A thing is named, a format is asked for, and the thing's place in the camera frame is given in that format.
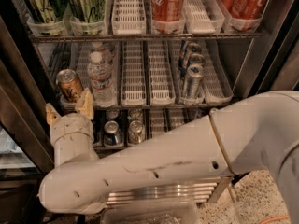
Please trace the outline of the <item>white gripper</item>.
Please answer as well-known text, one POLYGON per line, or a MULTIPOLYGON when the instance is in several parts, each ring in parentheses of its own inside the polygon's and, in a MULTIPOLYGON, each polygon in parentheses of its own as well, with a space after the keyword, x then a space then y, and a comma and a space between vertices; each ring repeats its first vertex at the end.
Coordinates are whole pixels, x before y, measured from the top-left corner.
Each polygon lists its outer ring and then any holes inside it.
POLYGON ((61 117, 50 103, 46 103, 45 109, 56 167, 71 161, 98 160, 93 149, 93 96, 88 88, 83 90, 75 104, 77 113, 61 117))

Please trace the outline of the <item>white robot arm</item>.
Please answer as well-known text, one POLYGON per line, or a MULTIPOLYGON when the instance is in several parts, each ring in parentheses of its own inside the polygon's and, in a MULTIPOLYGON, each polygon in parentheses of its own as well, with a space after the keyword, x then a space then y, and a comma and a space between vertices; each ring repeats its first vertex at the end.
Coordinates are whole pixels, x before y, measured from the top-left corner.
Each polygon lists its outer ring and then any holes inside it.
POLYGON ((64 155, 39 188, 49 211, 95 214, 111 192, 266 169, 299 223, 298 91, 252 96, 104 158, 86 137, 92 130, 80 114, 54 120, 51 142, 64 143, 64 155))

